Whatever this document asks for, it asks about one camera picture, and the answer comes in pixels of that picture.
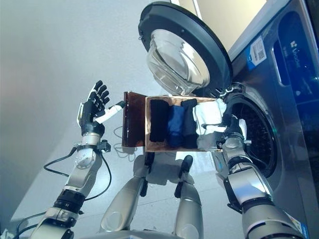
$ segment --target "folded clothing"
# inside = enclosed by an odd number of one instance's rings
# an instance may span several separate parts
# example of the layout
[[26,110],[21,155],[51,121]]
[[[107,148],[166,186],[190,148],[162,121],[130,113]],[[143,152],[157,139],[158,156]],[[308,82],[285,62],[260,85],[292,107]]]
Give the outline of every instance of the folded clothing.
[[167,123],[167,143],[171,147],[180,147],[183,143],[184,112],[184,107],[170,107]]
[[213,127],[209,127],[209,125],[219,126],[225,110],[226,104],[221,99],[196,105],[193,108],[196,133],[199,135],[213,133],[215,130]]
[[197,133],[196,122],[193,117],[193,108],[197,105],[196,99],[183,101],[180,103],[185,109],[184,113],[184,125],[183,125],[183,147],[184,148],[197,148]]
[[150,141],[163,142],[167,135],[169,105],[163,100],[151,100]]

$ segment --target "silver metal joint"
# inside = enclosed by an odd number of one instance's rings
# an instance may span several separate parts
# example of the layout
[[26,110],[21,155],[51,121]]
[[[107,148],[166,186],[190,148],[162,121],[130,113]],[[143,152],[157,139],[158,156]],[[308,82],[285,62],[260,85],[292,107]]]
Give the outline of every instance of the silver metal joint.
[[76,157],[76,167],[85,169],[90,167],[96,158],[96,153],[92,148],[84,148],[79,150],[78,156]]
[[82,136],[82,145],[97,145],[100,142],[101,136],[98,133],[85,133]]

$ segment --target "black cable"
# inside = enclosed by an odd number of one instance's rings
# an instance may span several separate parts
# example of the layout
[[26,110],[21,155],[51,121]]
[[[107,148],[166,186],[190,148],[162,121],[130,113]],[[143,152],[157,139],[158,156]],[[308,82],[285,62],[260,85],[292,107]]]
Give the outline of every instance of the black cable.
[[23,219],[20,221],[20,223],[19,223],[18,225],[16,225],[15,235],[19,235],[19,229],[20,229],[20,226],[21,226],[21,224],[22,224],[23,222],[25,222],[25,221],[27,221],[27,220],[29,220],[29,219],[31,219],[31,218],[36,218],[36,217],[42,216],[42,215],[44,215],[44,214],[45,214],[45,212],[43,212],[43,213],[38,213],[38,214],[32,215],[32,216],[27,217],[27,218],[23,218]]
[[64,160],[64,159],[67,159],[68,157],[71,157],[72,154],[76,151],[76,149],[77,149],[77,147],[73,147],[68,155],[66,155],[66,156],[64,156],[64,157],[62,157],[62,158],[55,159],[55,160],[53,160],[53,161],[51,161],[51,162],[45,164],[43,168],[44,168],[46,171],[49,171],[49,172],[52,172],[52,173],[56,173],[56,174],[59,174],[59,175],[62,175],[62,176],[65,176],[65,177],[68,178],[68,177],[69,177],[68,174],[62,173],[62,172],[59,172],[59,171],[56,171],[56,170],[53,170],[53,169],[50,169],[50,168],[48,168],[48,166],[50,166],[50,165],[53,164],[53,163],[57,163],[57,162],[60,162],[60,161],[62,161],[62,160]]
[[[76,147],[73,147],[68,155],[66,155],[66,156],[64,156],[64,157],[62,157],[62,158],[58,158],[58,159],[56,159],[56,160],[53,160],[53,161],[51,161],[51,162],[45,164],[43,168],[44,168],[45,170],[49,171],[49,172],[52,172],[52,173],[56,173],[56,174],[59,174],[59,175],[63,175],[63,176],[69,177],[69,175],[66,174],[66,173],[62,173],[62,172],[59,172],[59,171],[56,171],[56,170],[52,170],[52,169],[49,169],[49,168],[47,168],[47,167],[48,167],[49,165],[51,165],[51,164],[60,162],[60,161],[62,161],[62,160],[64,160],[64,159],[67,159],[68,157],[71,157],[72,154],[76,151],[76,149],[77,149]],[[103,162],[105,163],[105,165],[106,165],[106,167],[107,167],[107,169],[108,169],[109,175],[110,175],[109,184],[108,184],[108,186],[107,186],[101,193],[99,193],[99,194],[97,194],[97,195],[95,195],[95,196],[93,196],[93,197],[87,198],[87,199],[85,199],[85,201],[89,201],[89,200],[92,200],[92,199],[95,199],[95,198],[101,196],[101,195],[104,194],[104,193],[109,189],[109,187],[111,186],[111,182],[112,182],[111,169],[110,169],[110,167],[109,167],[109,164],[107,163],[107,161],[106,161],[105,158],[103,157],[103,154],[102,154],[102,153],[100,153],[100,156],[101,156]],[[29,226],[29,227],[27,227],[27,228],[25,228],[25,229],[19,231],[19,228],[20,228],[20,226],[21,226],[21,224],[22,224],[23,222],[25,222],[25,221],[27,221],[27,220],[29,220],[29,219],[31,219],[31,218],[35,218],[35,217],[42,216],[42,215],[44,215],[44,214],[45,214],[45,212],[43,212],[43,213],[38,213],[38,214],[35,214],[35,215],[32,215],[32,216],[29,216],[29,217],[27,217],[27,218],[22,219],[22,220],[20,221],[20,223],[16,226],[16,235],[15,235],[15,237],[14,237],[13,239],[19,239],[19,236],[20,236],[22,233],[24,233],[25,231],[30,230],[30,229],[32,229],[32,228],[34,228],[34,227],[37,226],[37,224],[35,224],[35,225]]]
[[109,181],[109,184],[108,184],[108,186],[106,187],[106,189],[104,189],[104,190],[103,190],[101,193],[99,193],[98,195],[95,195],[95,196],[93,196],[93,197],[91,197],[91,198],[85,199],[85,201],[89,201],[89,200],[92,200],[92,199],[94,199],[94,198],[97,198],[97,197],[101,196],[103,193],[105,193],[105,192],[109,189],[109,187],[110,187],[110,185],[111,185],[111,182],[112,182],[112,173],[111,173],[110,167],[109,167],[108,163],[106,162],[105,158],[103,157],[103,154],[102,154],[102,153],[100,154],[100,156],[101,156],[102,160],[104,161],[106,167],[108,168],[109,175],[110,175],[110,181]]
[[22,233],[24,233],[25,231],[30,230],[30,229],[32,229],[32,228],[35,228],[36,226],[37,226],[37,224],[34,224],[34,225],[32,225],[32,226],[29,226],[29,227],[26,227],[25,229],[21,230],[17,235],[15,235],[13,239],[19,239],[19,236],[20,236]]

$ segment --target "wire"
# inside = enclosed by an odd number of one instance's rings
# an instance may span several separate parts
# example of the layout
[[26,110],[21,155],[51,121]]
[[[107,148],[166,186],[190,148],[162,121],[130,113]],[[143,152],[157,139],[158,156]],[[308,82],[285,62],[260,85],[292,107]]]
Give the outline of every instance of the wire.
[[24,233],[24,232],[26,232],[27,230],[30,230],[30,229],[32,229],[32,228],[35,228],[36,226],[37,226],[37,224],[34,224],[34,225],[32,225],[32,226],[29,226],[29,227],[26,227],[25,229],[21,230],[18,234],[16,234],[13,239],[19,239],[19,236],[20,236],[22,233]]
[[[123,128],[123,126],[119,126],[119,127],[117,127],[116,129],[114,129],[114,130],[113,130],[113,134],[114,134],[116,137],[122,139],[121,136],[119,136],[118,134],[116,134],[116,131],[117,131],[118,129],[120,129],[120,128]],[[138,148],[136,148],[136,147],[134,147],[134,152],[133,152],[134,158],[133,158],[132,160],[130,159],[131,154],[126,153],[126,152],[123,151],[122,143],[116,143],[116,144],[114,144],[114,145],[113,145],[113,148],[114,148],[114,150],[116,151],[116,153],[117,153],[117,155],[118,155],[119,158],[128,158],[129,162],[134,162],[134,160],[136,159],[136,154],[135,154],[135,152],[138,150]]]
[[19,234],[19,229],[20,229],[20,226],[21,226],[21,224],[22,224],[23,222],[25,222],[25,221],[27,221],[27,220],[29,220],[29,219],[31,219],[31,218],[36,218],[36,217],[42,216],[42,215],[44,215],[44,214],[45,214],[45,212],[43,212],[43,213],[38,213],[38,214],[32,215],[32,216],[27,217],[27,218],[23,218],[23,219],[20,221],[20,223],[19,223],[18,225],[16,225],[15,235],[18,235],[18,234]]
[[56,173],[56,174],[59,174],[59,175],[62,175],[62,176],[65,176],[65,177],[68,178],[68,177],[69,177],[68,174],[62,173],[62,172],[59,172],[59,171],[56,171],[56,170],[53,170],[53,169],[50,169],[50,168],[48,168],[48,166],[50,166],[50,165],[53,164],[53,163],[57,163],[57,162],[60,162],[60,161],[62,161],[62,160],[64,160],[64,159],[67,159],[68,157],[71,157],[72,154],[76,151],[76,149],[77,149],[77,147],[73,147],[68,155],[66,155],[66,156],[64,156],[64,157],[62,157],[62,158],[55,159],[55,160],[53,160],[53,161],[51,161],[51,162],[45,164],[43,168],[44,168],[46,171],[49,171],[49,172],[51,172],[51,173]]
[[120,129],[120,128],[123,128],[123,126],[119,126],[119,127],[117,127],[116,129],[114,129],[114,130],[113,130],[113,134],[114,134],[116,137],[122,139],[121,136],[119,136],[119,135],[116,134],[116,131],[117,131],[118,129]]
[[[64,160],[64,159],[70,157],[70,156],[74,153],[74,151],[73,151],[74,149],[76,150],[75,147],[72,148],[71,152],[70,152],[67,156],[62,157],[62,158],[59,158],[59,159],[56,159],[56,160],[54,160],[54,161],[52,161],[52,162],[46,164],[46,166],[49,166],[49,165],[51,165],[51,164],[53,164],[53,163],[62,161],[62,160]],[[99,193],[99,194],[97,194],[97,195],[95,195],[95,196],[93,196],[93,197],[87,198],[87,199],[85,199],[85,201],[89,201],[89,200],[92,200],[92,199],[95,199],[95,198],[101,196],[101,195],[104,194],[104,193],[110,188],[110,186],[111,186],[112,173],[111,173],[110,166],[109,166],[109,164],[107,163],[107,161],[105,160],[105,158],[103,157],[103,154],[102,154],[102,153],[100,154],[100,156],[101,156],[103,162],[105,163],[105,165],[106,165],[106,167],[107,167],[107,169],[108,169],[109,175],[110,175],[109,184],[108,184],[108,186],[107,186],[101,193]],[[43,213],[38,213],[38,214],[35,214],[35,215],[32,215],[32,216],[29,216],[29,217],[27,217],[27,218],[22,219],[22,220],[19,222],[19,224],[16,226],[16,234],[15,234],[15,237],[14,237],[13,239],[19,239],[19,236],[20,236],[22,233],[24,233],[25,231],[30,230],[30,229],[32,229],[32,228],[34,228],[34,227],[37,226],[37,224],[35,224],[35,225],[32,225],[32,226],[27,227],[27,228],[25,228],[25,229],[23,229],[23,230],[20,231],[19,229],[20,229],[20,226],[21,226],[21,224],[22,224],[23,222],[25,222],[25,221],[27,221],[27,220],[29,220],[29,219],[31,219],[31,218],[36,218],[36,217],[42,216],[42,215],[44,215],[44,214],[45,214],[45,212],[43,212]]]
[[109,171],[109,175],[110,175],[109,184],[108,184],[108,186],[106,187],[106,189],[104,189],[101,193],[99,193],[98,195],[95,195],[95,196],[93,196],[93,197],[91,197],[91,198],[87,198],[87,199],[85,199],[85,201],[89,201],[89,200],[92,200],[92,199],[94,199],[94,198],[97,198],[97,197],[101,196],[103,193],[105,193],[105,192],[109,189],[109,187],[110,187],[110,185],[111,185],[111,182],[112,182],[112,173],[111,173],[110,167],[109,167],[108,163],[106,162],[105,158],[103,157],[102,153],[101,153],[101,158],[102,158],[102,160],[104,161],[104,163],[105,163],[105,165],[106,165],[106,167],[108,168],[108,171]]

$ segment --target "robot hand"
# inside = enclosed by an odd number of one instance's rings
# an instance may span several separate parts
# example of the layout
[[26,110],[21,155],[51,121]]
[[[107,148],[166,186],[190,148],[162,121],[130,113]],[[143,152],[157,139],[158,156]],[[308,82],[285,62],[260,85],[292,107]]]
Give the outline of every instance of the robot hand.
[[82,135],[85,133],[97,133],[100,136],[104,134],[105,128],[101,123],[96,122],[95,118],[105,109],[105,105],[110,99],[107,97],[109,92],[102,81],[95,83],[89,93],[85,103],[81,103],[77,122],[81,127]]

